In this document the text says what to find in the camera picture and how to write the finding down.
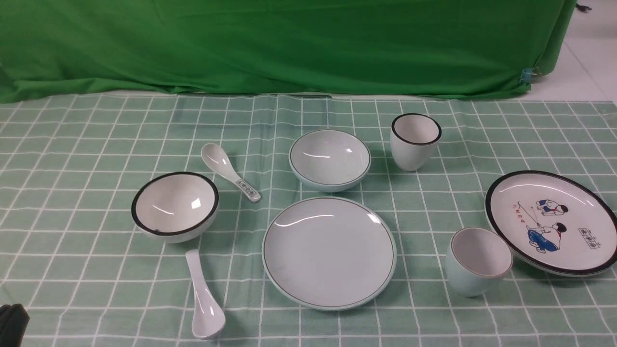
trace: white spoon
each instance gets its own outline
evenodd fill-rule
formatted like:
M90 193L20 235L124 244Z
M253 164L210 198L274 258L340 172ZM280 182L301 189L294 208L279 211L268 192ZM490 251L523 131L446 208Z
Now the white spoon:
M206 143L201 149L201 159L205 164L216 174L221 175L229 182L236 185L246 195L252 203L259 202L262 199L261 194L246 183L231 166L231 162L227 153L216 143Z
M193 335L205 340L218 334L225 326L225 313L217 304L205 283L201 269L199 251L192 249L186 252L186 262L191 271L193 290L195 292L195 311L193 312Z

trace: decorated plate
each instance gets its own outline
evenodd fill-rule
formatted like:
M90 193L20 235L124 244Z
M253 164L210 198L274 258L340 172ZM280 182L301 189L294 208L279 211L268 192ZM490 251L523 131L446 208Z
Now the decorated plate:
M588 276L617 261L617 218L590 190L542 171L512 172L491 185L486 213L526 262L564 276Z

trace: bowl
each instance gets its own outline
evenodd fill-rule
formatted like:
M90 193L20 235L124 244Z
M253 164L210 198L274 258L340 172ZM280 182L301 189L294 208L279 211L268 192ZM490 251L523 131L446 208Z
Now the bowl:
M218 190L193 172L159 176L141 188L131 206L135 224L148 236L167 243L188 241L208 229L218 208Z
M367 146L349 133L317 130L294 142L289 165L308 188L334 193L360 183L371 166L371 155Z

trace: black rim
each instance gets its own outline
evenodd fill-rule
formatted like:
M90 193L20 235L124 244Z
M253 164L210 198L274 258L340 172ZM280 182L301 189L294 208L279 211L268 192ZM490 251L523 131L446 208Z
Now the black rim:
M398 121L401 117L404 117L404 116L406 116L406 115L421 115L422 117L426 117L426 118L428 118L428 119L432 120L432 121L433 121L433 123L435 123L435 125L437 126L437 129L439 130L439 133L437 134L437 137L435 137L435 139L434 139L434 140L432 140L432 141L430 141L430 142L412 142L412 141L406 140L405 138L403 138L402 136L400 136L400 135L399 135L399 133L397 133L397 132L396 132L396 128L394 127L394 124L396 124L396 122L397 122L397 121ZM417 145L417 146L427 146L427 145L429 145L429 144L433 144L433 143L435 143L435 142L439 141L439 138L441 137L441 127L439 126L439 123L437 123L437 121L436 121L436 120L434 120L434 119L430 118L429 116L427 116L427 115L425 115L425 114L420 114L420 113L404 113L404 114L402 114L402 115L400 115L400 116L396 117L396 118L392 121L391 128L392 128L392 132L393 132L393 133L396 135L396 137L398 137L401 141L406 142L406 143L408 143L408 144L415 144L415 145Z
M363 172L362 172L362 173L361 173L358 177L354 178L354 179L353 179L353 180L351 180L351 181L348 181L348 182L343 182L343 183L335 183L335 184L331 184L331 183L321 183L321 182L313 181L313 180L309 179L308 177L306 177L305 175L302 175L302 173L301 173L301 172L300 172L300 171L296 168L296 166L294 165L294 161L293 161L293 160L291 160L291 152L294 150L294 147L296 146L296 143L298 143L298 141L300 141L300 139L301 139L301 138L303 138L303 137L307 136L308 134L312 134L312 133L316 133L316 132L323 132L323 131L325 131L325 130L330 131L330 132L339 132L339 133L343 133L343 134L349 135L349 136L351 136L351 137L355 138L356 140L358 140L358 141L362 144L362 146L364 146L364 148L366 149L366 153L368 153L368 165L366 166L366 168L364 169L364 171L363 171ZM371 158L371 151L369 151L369 150L368 150L368 147L366 146L366 143L364 143L362 140L360 140L359 138L357 138L356 136L354 136L354 135L352 135L352 134L350 134L350 133L343 132L343 131L340 131L340 130L335 130L335 129L320 129L320 130L315 130L314 132L308 132L308 133L306 133L306 134L304 134L304 135L302 135L302 136L298 137L298 140L295 140L294 144L292 144L292 145L291 145L291 149L289 150L289 164L291 165L291 167L292 167L292 168L293 168L293 169L294 169L294 170L295 170L295 171L296 171L296 172L297 172L300 176L304 177L307 181L311 181L311 182L313 182L313 183L315 183L315 184L318 184L318 185L324 185L324 186L339 186L339 185L348 184L348 183L351 183L351 182L353 182L353 181L357 180L358 178L360 178L360 177L364 176L364 174L365 174L365 173L366 173L366 172L367 172L367 171L371 168L371 163L372 163L372 161L373 161L373 160L372 160L372 158Z
M596 267L587 269L587 270L572 270L572 269L563 269L561 267L556 267L556 266L552 266L549 264L546 264L544 262L538 261L537 259L528 256L525 252L522 252L518 247L516 247L512 242L510 242L510 240L503 234L503 232L501 231L501 229L499 229L499 226L497 226L497 223L495 222L495 219L493 218L493 213L491 210L491 199L492 199L492 195L493 192L495 191L495 189L497 188L497 186L499 185L499 183L502 183L503 181L507 180L508 178L512 177L512 176L517 176L517 175L522 175L522 174L537 174L537 175L545 175L545 176L549 176L549 177L554 177L560 180L563 180L567 183L570 183L572 185L574 185L575 187L579 188L580 190L584 191L585 193L591 195L598 203L600 206L602 206L602 208L604 208L604 211L608 214L608 216L610 217L610 219L613 221L613 226L615 227L616 233L617 233L617 217L615 217L613 211L611 211L610 207L608 207L608 205L602 201L602 199L600 199L596 194L594 194L593 192L591 192L591 190L587 189L586 187L568 179L565 178L563 176L560 175L556 175L554 173L550 173L550 172L544 172L544 171L536 171L536 170L523 170L523 171L516 171L516 172L512 172L512 173L508 173L507 175L501 176L499 179L497 179L489 188L488 192L486 193L486 200L484 202L484 206L486 208L486 214L489 218L489 221L491 222L491 225L493 226L493 229L495 229L495 231L497 232L497 234L499 236L501 236L503 238L504 241L506 241L506 243L511 247L511 249L514 249L520 256L524 257L525 259L527 259L529 262L538 265L539 267L543 268L543 269L548 269L554 272L558 272L564 275L592 275L592 274L596 274L598 272L604 271L607 268L611 267L616 261L617 261L617 247L615 248L615 250L613 251L613 255L611 256L611 258L609 258L609 260L607 260L604 264L602 265L598 265Z
M145 226L140 220L139 217L137 217L137 212L135 211L135 208L137 206L137 200L139 200L139 197L141 196L141 193L144 192L144 190L146 190L146 188L153 184L154 182L161 180L165 177L169 177L169 176L174 176L174 175L192 175L192 176L197 176L201 179L203 179L204 181L206 181L211 187L212 187L212 191L214 192L214 205L212 205L212 209L210 210L210 212L208 213L208 215L201 220L201 222L193 225L192 227L188 228L188 229L184 229L184 230L180 230L179 232L173 232L173 233L163 233L160 232L158 230L152 230L150 228L148 228L147 226ZM133 221L135 222L135 224L137 224L137 226L139 228L141 228L142 230L145 230L149 233L153 233L155 235L159 235L159 236L174 236L174 235L180 235L180 234L184 234L184 233L188 233L192 230L195 230L197 228L199 228L203 223L205 223L206 220L210 219L210 217L214 214L214 211L217 210L218 207L218 189L217 186L214 185L214 182L212 182L209 178L207 178L206 176L200 175L200 174L196 174L194 172L187 172L187 171L181 171L181 172L172 172L172 173L166 173L165 175L162 176L158 176L157 178L151 180L150 182L148 182L146 185L144 185L135 195L135 197L133 198L133 204L131 205L131 216L133 217Z
M315 200L315 199L333 199L333 200L345 201L345 202L347 202L347 203L352 203L352 204L354 204L354 205L356 205L356 206L358 206L358 207L361 207L362 209L364 209L365 211L367 211L367 212L368 212L368 213L370 213L370 214L377 215L375 212L373 212L373 211L369 210L367 207L365 207L365 206L364 206L364 205L362 205L362 204L356 203L355 201L346 200L346 199L341 199L341 198L335 198L335 197L330 197L330 196L323 196L323 197L319 197L319 198L309 198L309 199L305 199L305 200L298 201L297 203L295 203L295 204L293 204L293 205L291 205L291 206L287 207L286 209L282 210L282 211L281 211L281 212L280 212L280 213L279 213L279 214L278 214L278 215L277 215L277 216L276 216L276 217L272 220L272 222L270 223L270 226L268 227L268 230L266 230L266 234L265 234L265 235L264 235L264 237L263 237L263 245L262 245L262 259L263 259L263 264L264 264L264 266L265 266L265 268L266 268L266 273L267 273L267 274L268 274L268 276L272 279L272 281L276 283L276 286L277 286L278 288L280 288L280 289L281 289L281 291L284 291L287 295L289 295L290 297L292 297L292 298L296 299L296 301L298 301L298 302L300 302L300 303L306 303L306 304L309 304L309 305L312 305L312 306L317 306L317 307L326 307L326 308L328 308L328 309L333 309L333 308L337 308L337 307L350 307L350 306L351 306L351 307L353 307L354 305L356 305L356 304L358 304L358 303L361 303L362 301L366 300L366 298L370 298L371 296L375 295L375 293L376 293L376 292L378 292L379 290L382 290L382 289L386 286L386 284L387 284L387 283L388 283L388 282L392 279L392 276L390 276L390 274L393 274L393 272L394 272L394 261L396 260L396 256L397 256L397 253L396 253L396 252L397 252L397 251L396 251L396 245L393 243L393 241L394 241L394 236L392 235L392 231L391 231L391 230L389 230L389 227L387 226L387 224L386 224L386 223L383 221L383 219L381 219L381 217L379 217L378 215L377 215L377 217L379 218L379 220L381 221L382 225L384 226L384 231L386 232L386 235L388 236L388 238L389 238L389 240L390 240L390 245L392 246L392 262L391 262L391 264L390 264L390 271L388 272L387 279L386 279L385 281L383 281L383 283L382 283L382 284L380 284L380 285L379 285L379 288L377 288L377 290L375 290L374 292L372 292L370 295L367 295L367 296L366 296L366 298L363 298L363 299L361 299L361 300L358 300L358 301L356 301L356 302L354 302L354 303L350 303L350 304L346 304L346 305L338 305L338 306L324 306L324 305L322 305L322 304L310 303L310 302L308 302L308 301L306 301L306 300L302 300L302 299L296 298L295 296L293 296L292 294L290 294L287 290L285 290L285 289L284 289L284 288L283 288L283 287L279 284L279 282L278 282L278 281L276 281L276 280L274 279L274 276L272 276L272 273L270 272L270 268L268 267L268 262L266 261L265 252L264 252L263 250L265 249L265 243L266 243L266 239L268 238L269 231L270 231L270 229L272 228L272 225L274 225L274 222L276 222L276 219L277 219L278 217L280 217L280 216L281 216L281 214L285 213L285 211L287 211L288 209L292 208L293 206L298 205L298 204L301 204L301 203L304 203L304 202L309 201L309 200Z

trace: white cup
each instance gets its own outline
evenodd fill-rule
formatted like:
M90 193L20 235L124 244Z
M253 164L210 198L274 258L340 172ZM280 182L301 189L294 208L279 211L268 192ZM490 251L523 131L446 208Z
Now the white cup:
M512 252L496 233L482 228L457 231L445 259L448 285L462 296L477 296L501 281L512 268Z
M390 149L404 171L418 170L435 152L441 127L427 115L407 113L396 117L390 128Z

